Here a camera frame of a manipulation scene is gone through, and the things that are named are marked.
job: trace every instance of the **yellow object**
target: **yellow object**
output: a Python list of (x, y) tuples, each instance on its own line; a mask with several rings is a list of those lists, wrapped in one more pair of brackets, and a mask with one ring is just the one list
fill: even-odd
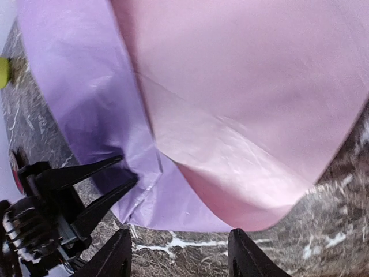
[(0, 57), (0, 89), (4, 88), (10, 80), (10, 63), (9, 60)]

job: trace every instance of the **countertop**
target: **countertop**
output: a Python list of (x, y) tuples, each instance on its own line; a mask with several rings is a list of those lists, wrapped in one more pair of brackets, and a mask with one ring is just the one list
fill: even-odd
[[(78, 162), (60, 133), (32, 77), (17, 24), (3, 55), (12, 62), (12, 82), (1, 91), (10, 148), (29, 162), (54, 167)], [(321, 179), (276, 226), (249, 236), (292, 276), (368, 276), (369, 107)], [(99, 196), (93, 184), (76, 186), (84, 203)], [(119, 228), (133, 237), (132, 276), (228, 276), (225, 233), (155, 231), (122, 226), (109, 213), (93, 233), (90, 259)]]

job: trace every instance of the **plastic bag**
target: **plastic bag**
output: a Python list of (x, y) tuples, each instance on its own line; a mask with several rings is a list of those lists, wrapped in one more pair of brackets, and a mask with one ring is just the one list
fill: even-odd
[(121, 221), (255, 231), (313, 186), (366, 101), (368, 5), (20, 0), (19, 21), (79, 161), (124, 154), (140, 175)]

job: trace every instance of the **pink plastic bag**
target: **pink plastic bag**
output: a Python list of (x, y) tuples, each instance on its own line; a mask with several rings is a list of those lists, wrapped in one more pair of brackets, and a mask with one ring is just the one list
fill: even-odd
[(112, 4), (158, 149), (223, 221), (275, 223), (367, 99), (368, 2)]

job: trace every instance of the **marble surface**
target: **marble surface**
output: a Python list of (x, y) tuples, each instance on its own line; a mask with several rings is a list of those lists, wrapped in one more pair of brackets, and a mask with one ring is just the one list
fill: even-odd
[[(58, 130), (32, 78), (15, 25), (4, 56), (11, 58), (12, 83), (1, 91), (12, 149), (30, 162), (53, 166), (77, 161)], [(292, 276), (369, 276), (369, 107), (322, 178), (276, 226), (250, 237)], [(85, 203), (99, 196), (93, 185), (77, 185)], [(89, 259), (123, 226), (109, 213), (93, 234)], [(133, 276), (228, 276), (228, 234), (154, 231), (134, 226)]]

